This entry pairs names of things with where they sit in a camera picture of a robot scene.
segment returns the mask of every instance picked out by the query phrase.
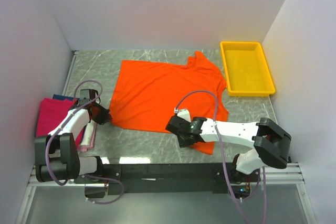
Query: yellow bin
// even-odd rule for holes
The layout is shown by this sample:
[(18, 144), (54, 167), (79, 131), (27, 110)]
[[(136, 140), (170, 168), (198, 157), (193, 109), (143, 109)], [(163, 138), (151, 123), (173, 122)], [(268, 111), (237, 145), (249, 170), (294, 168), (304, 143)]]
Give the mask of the yellow bin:
[(266, 97), (275, 93), (261, 44), (258, 42), (221, 42), (229, 96)]

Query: orange cloth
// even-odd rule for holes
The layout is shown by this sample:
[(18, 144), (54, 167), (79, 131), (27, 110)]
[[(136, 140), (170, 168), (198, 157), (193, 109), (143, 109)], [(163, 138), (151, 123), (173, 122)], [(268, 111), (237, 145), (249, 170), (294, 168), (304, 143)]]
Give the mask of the orange cloth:
[[(188, 57), (187, 65), (124, 60), (110, 104), (112, 123), (124, 129), (164, 132), (177, 103), (186, 94), (205, 89), (218, 98), (216, 120), (227, 121), (222, 104), (226, 82), (220, 70), (199, 51)], [(188, 109), (194, 116), (212, 118), (214, 98), (195, 93), (186, 98), (179, 109)], [(212, 154), (214, 143), (196, 143), (193, 148)]]

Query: red cloth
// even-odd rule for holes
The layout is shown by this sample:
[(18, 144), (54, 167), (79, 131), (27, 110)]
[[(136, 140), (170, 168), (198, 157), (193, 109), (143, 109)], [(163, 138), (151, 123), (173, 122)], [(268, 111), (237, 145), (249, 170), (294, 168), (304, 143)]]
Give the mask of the red cloth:
[[(164, 132), (174, 114), (177, 103), (186, 94), (203, 89), (213, 92), (218, 99), (216, 119), (227, 121), (228, 112), (222, 104), (226, 82), (221, 71), (196, 51), (188, 63), (175, 65), (161, 62), (124, 60), (110, 103), (112, 123), (124, 129)], [(195, 93), (183, 101), (194, 116), (212, 118), (215, 99), (207, 93)], [(214, 143), (196, 143), (191, 146), (212, 154)]]
[[(40, 104), (40, 112), (38, 115), (36, 136), (45, 136), (52, 130), (54, 130), (67, 116), (69, 108), (74, 104), (70, 100), (54, 100), (50, 98), (44, 98)], [(83, 130), (75, 140), (76, 148), (80, 144), (83, 137)]]

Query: gray marble tabletop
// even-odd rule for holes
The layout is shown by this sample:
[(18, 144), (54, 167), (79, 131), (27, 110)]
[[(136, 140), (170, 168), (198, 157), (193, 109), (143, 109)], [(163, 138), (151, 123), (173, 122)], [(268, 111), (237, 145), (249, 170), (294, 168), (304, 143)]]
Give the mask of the gray marble tabletop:
[[(76, 85), (83, 80), (95, 79), (102, 83), (104, 91), (101, 104), (109, 107), (122, 60), (146, 60), (183, 64), (195, 50), (97, 50), (77, 51), (70, 70), (65, 95), (73, 96)], [(223, 71), (220, 50), (202, 50), (204, 55)], [(85, 83), (82, 88), (99, 87)], [(229, 111), (229, 122), (254, 122), (260, 117), (276, 120), (268, 97), (229, 97), (227, 90), (222, 103)], [(227, 162), (249, 148), (224, 144)], [(208, 163), (220, 162), (221, 150), (216, 143), (214, 154), (207, 155), (191, 148), (179, 148), (173, 134), (125, 130), (112, 124), (98, 125), (93, 149), (80, 156), (99, 155), (105, 163)]]

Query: white wall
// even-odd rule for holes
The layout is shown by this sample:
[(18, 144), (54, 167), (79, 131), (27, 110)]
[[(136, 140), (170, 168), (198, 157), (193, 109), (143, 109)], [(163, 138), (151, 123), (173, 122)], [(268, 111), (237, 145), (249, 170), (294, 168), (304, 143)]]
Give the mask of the white wall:
[(46, 0), (72, 49), (262, 41), (284, 0)]
[(0, 6), (0, 219), (13, 223), (34, 163), (39, 103), (62, 91), (71, 51), (43, 0)]
[(286, 0), (263, 47), (319, 223), (336, 223), (336, 0)]

